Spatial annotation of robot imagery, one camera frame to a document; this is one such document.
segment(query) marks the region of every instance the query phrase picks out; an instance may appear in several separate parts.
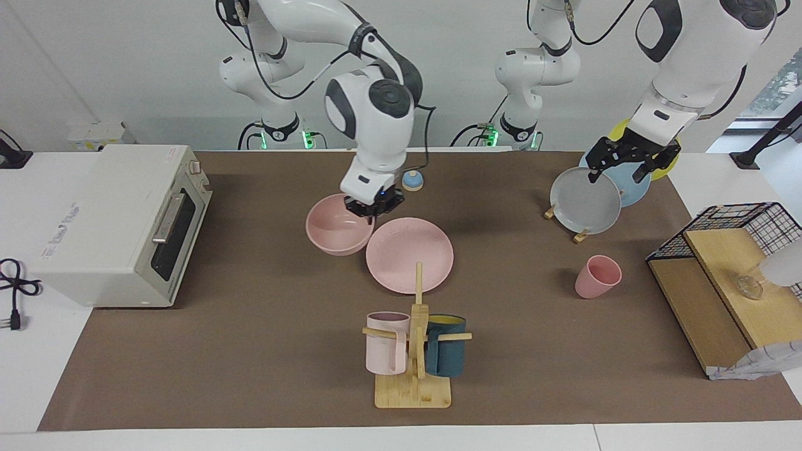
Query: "brown tabletop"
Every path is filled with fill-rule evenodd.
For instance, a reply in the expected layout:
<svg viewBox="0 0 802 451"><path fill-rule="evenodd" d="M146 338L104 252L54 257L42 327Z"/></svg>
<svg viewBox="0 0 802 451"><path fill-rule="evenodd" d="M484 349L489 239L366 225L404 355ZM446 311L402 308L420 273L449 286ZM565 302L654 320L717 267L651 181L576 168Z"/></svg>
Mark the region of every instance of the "brown tabletop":
<svg viewBox="0 0 802 451"><path fill-rule="evenodd" d="M201 153L215 192L176 305L94 310L39 429L802 418L782 376L705 378L644 261L689 220L667 177L580 245L543 219L552 181L579 156L435 154L423 190L380 219L422 217L448 234L453 271L425 299L466 317L474 340L450 408L379 410L361 327L412 298L382 288L364 251L331 257L304 231L352 155ZM579 299L573 280L594 254L624 280Z"/></svg>

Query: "white table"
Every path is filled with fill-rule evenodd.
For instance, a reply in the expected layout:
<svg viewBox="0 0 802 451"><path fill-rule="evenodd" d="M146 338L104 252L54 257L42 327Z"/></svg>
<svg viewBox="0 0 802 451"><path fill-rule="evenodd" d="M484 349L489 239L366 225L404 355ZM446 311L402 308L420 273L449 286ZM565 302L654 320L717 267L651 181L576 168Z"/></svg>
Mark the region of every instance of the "white table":
<svg viewBox="0 0 802 451"><path fill-rule="evenodd" d="M454 148L448 151L459 151ZM78 156L89 161L92 154ZM65 156L74 160L75 154ZM64 167L53 170L51 187L70 192ZM10 177L3 173L0 192ZM727 155L683 154L669 175L691 216L725 203L780 201L759 172L739 171ZM31 208L46 208L38 199ZM36 227L31 217L0 216L0 230ZM0 236L0 254L32 258L35 243L13 234ZM0 296L0 311L8 295ZM30 318L25 331L0 331L0 451L6 449L409 449L422 443L434 449L547 449L629 451L641 449L738 450L802 449L802 421L670 425L430 426L334 429L186 429L33 433L91 310L46 291L24 301ZM802 370L786 374L802 398Z"/></svg>

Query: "pink bowl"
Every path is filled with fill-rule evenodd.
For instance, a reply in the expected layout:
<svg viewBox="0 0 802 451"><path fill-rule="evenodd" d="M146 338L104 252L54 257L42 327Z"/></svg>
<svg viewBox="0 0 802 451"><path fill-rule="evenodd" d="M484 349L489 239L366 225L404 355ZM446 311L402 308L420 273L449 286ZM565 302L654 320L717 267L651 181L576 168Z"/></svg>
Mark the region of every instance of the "pink bowl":
<svg viewBox="0 0 802 451"><path fill-rule="evenodd" d="M401 217L379 227L365 256L377 282L405 295L415 293L417 262L423 262L423 291L442 283L454 264L454 248L446 234L417 217Z"/></svg>
<svg viewBox="0 0 802 451"><path fill-rule="evenodd" d="M373 225L346 209L345 194L332 194L312 207L306 215L306 236L323 252L342 257L367 244Z"/></svg>

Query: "dark teal mug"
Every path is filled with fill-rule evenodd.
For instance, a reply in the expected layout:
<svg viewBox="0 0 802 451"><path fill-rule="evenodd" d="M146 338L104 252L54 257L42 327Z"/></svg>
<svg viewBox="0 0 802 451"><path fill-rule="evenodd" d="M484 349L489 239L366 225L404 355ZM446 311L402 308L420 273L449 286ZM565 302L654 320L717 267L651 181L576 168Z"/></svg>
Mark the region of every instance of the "dark teal mug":
<svg viewBox="0 0 802 451"><path fill-rule="evenodd" d="M465 332L465 318L456 315L429 315L426 334L429 340L423 349L426 372L433 376L457 377L465 366L465 340L438 341L444 334Z"/></svg>

